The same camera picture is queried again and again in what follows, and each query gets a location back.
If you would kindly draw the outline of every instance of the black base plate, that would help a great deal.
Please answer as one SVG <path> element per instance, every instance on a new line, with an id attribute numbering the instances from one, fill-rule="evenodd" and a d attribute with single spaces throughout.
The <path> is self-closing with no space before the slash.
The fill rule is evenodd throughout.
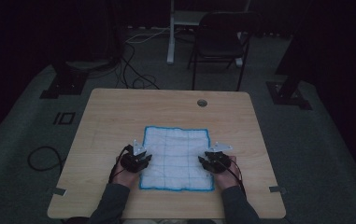
<path id="1" fill-rule="evenodd" d="M 85 82 L 87 81 L 88 73 L 74 72 L 75 78 L 70 85 L 61 86 L 58 77 L 52 81 L 49 89 L 43 91 L 40 99 L 57 99 L 59 95 L 81 95 Z"/>
<path id="2" fill-rule="evenodd" d="M 281 82 L 265 82 L 267 85 L 268 91 L 271 94 L 271 97 L 275 105 L 298 105 L 300 109 L 303 110 L 312 110 L 309 101 L 305 100 L 299 90 L 296 90 L 291 98 L 284 98 L 279 96 L 279 90 L 283 83 Z"/>

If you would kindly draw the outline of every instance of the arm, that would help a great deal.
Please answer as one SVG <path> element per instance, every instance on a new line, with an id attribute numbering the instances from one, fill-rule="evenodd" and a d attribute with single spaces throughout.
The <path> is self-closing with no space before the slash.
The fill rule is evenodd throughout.
<path id="1" fill-rule="evenodd" d="M 112 178 L 109 179 L 102 199 L 88 221 L 89 224 L 120 223 L 130 188 L 134 185 L 138 174 L 125 171 L 118 164 L 116 171 L 110 177 Z"/>
<path id="2" fill-rule="evenodd" d="M 238 169 L 234 163 L 230 170 L 239 176 Z M 257 224 L 261 223 L 259 216 L 253 207 L 248 203 L 247 198 L 239 187 L 236 179 L 228 171 L 220 174 L 214 174 L 216 183 L 221 189 L 221 198 L 223 200 L 224 216 L 228 224 Z"/>

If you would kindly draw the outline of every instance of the table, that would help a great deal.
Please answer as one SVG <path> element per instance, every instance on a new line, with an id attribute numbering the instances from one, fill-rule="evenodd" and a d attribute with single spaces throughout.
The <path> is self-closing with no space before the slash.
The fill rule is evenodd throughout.
<path id="1" fill-rule="evenodd" d="M 206 100 L 201 107 L 198 100 Z M 237 156 L 248 201 L 262 218 L 282 218 L 285 208 L 262 133 L 245 92 L 95 89 L 54 194 L 49 217 L 89 217 L 98 205 L 115 158 L 148 125 L 206 128 L 212 144 L 231 145 Z M 223 218 L 220 190 L 211 192 L 134 188 L 124 218 Z"/>
<path id="2" fill-rule="evenodd" d="M 245 2 L 244 11 L 248 11 L 250 0 Z M 175 60 L 175 25 L 191 25 L 197 26 L 200 20 L 207 14 L 204 11 L 185 11 L 175 10 L 175 0 L 171 0 L 170 20 L 169 20 L 169 45 L 166 56 L 166 63 L 173 64 Z M 235 64 L 238 67 L 242 66 L 242 59 L 235 59 Z"/>

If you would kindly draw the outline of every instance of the folded cloth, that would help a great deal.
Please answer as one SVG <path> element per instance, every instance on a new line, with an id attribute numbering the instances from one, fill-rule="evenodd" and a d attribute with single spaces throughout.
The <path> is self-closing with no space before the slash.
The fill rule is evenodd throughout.
<path id="1" fill-rule="evenodd" d="M 207 129 L 148 126 L 143 146 L 151 162 L 140 176 L 141 189 L 211 191 L 213 176 L 198 156 L 210 146 Z"/>

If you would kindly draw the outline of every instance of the forearm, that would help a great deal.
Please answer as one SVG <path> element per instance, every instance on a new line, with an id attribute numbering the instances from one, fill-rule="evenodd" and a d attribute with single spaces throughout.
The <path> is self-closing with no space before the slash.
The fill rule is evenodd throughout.
<path id="1" fill-rule="evenodd" d="M 117 224 L 128 200 L 130 190 L 119 184 L 107 184 L 102 200 L 90 217 L 89 224 Z"/>
<path id="2" fill-rule="evenodd" d="M 239 186 L 230 187 L 221 193 L 227 224 L 261 223 L 259 216 L 248 203 Z"/>

